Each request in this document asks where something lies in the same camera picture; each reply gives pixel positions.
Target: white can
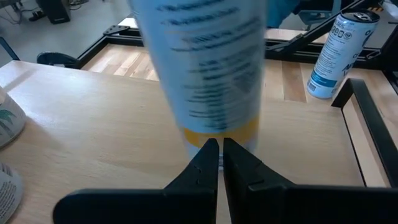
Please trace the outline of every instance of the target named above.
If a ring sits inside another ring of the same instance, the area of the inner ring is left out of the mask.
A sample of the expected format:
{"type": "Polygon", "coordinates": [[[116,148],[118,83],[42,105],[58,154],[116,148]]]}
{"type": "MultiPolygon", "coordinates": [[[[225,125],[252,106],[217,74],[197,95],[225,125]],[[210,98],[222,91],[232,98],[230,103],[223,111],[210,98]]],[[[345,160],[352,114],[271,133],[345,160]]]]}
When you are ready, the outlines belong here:
{"type": "Polygon", "coordinates": [[[131,0],[193,157],[209,138],[256,144],[265,1],[131,0]]]}
{"type": "Polygon", "coordinates": [[[336,18],[307,83],[311,95],[328,99],[335,94],[376,30],[379,19],[368,10],[345,11],[336,18]]]}

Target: white cup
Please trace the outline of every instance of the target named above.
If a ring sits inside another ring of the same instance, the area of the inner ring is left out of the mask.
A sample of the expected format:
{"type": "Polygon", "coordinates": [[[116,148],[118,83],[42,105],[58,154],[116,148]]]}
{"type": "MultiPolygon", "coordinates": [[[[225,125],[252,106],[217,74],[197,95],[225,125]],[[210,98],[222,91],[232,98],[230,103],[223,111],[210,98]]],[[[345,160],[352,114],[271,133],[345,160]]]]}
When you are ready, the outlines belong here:
{"type": "Polygon", "coordinates": [[[21,133],[25,121],[25,112],[3,89],[0,89],[0,148],[21,133]]]}
{"type": "Polygon", "coordinates": [[[0,162],[0,224],[10,219],[21,199],[21,177],[14,169],[0,162]]]}

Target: floor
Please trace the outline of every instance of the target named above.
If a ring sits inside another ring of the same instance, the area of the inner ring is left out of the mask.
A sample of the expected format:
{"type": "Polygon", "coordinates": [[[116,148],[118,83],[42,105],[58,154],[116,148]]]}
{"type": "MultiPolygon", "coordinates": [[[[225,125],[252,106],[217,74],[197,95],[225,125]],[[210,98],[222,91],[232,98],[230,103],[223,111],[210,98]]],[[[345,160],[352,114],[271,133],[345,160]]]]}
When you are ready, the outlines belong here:
{"type": "MultiPolygon", "coordinates": [[[[22,0],[24,9],[37,7],[34,0],[22,0]]],[[[14,49],[21,60],[35,62],[37,54],[43,51],[61,52],[77,57],[100,38],[102,32],[109,26],[117,24],[130,14],[125,0],[90,0],[79,10],[72,11],[72,20],[64,24],[53,25],[47,18],[36,22],[29,22],[30,12],[24,12],[21,24],[12,25],[1,17],[9,18],[8,13],[17,20],[11,7],[0,9],[0,36],[3,36],[14,49]]],[[[369,41],[368,47],[381,47],[394,25],[387,22],[393,21],[386,13],[380,13],[382,22],[376,33],[369,41]]],[[[280,28],[302,30],[305,25],[295,15],[289,16],[280,28]]],[[[0,48],[0,66],[8,63],[11,58],[0,48]]]]}

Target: blue stripe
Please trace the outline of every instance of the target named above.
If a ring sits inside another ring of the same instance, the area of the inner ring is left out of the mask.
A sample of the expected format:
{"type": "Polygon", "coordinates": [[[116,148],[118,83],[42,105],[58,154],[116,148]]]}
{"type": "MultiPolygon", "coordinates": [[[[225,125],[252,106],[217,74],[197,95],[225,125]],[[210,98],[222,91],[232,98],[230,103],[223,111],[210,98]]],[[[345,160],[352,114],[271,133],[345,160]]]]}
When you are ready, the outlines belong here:
{"type": "Polygon", "coordinates": [[[335,80],[329,80],[327,78],[323,78],[320,75],[318,75],[315,71],[312,72],[311,75],[311,79],[316,83],[319,84],[321,86],[325,86],[325,87],[330,87],[333,88],[335,87],[337,81],[335,80]]]}

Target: yellow stripe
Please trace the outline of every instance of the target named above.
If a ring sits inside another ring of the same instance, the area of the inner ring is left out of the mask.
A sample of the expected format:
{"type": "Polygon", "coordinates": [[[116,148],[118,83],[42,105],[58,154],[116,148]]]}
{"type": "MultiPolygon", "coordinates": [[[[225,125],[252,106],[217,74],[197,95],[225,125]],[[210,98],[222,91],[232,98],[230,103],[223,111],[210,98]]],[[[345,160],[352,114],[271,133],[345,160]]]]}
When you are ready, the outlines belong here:
{"type": "Polygon", "coordinates": [[[184,129],[183,133],[185,139],[192,145],[196,147],[202,147],[209,138],[221,139],[221,138],[232,138],[240,145],[244,145],[249,142],[254,136],[257,135],[259,129],[259,116],[256,116],[250,122],[246,123],[244,126],[237,128],[232,131],[226,131],[219,134],[205,134],[196,133],[194,131],[184,129]]]}

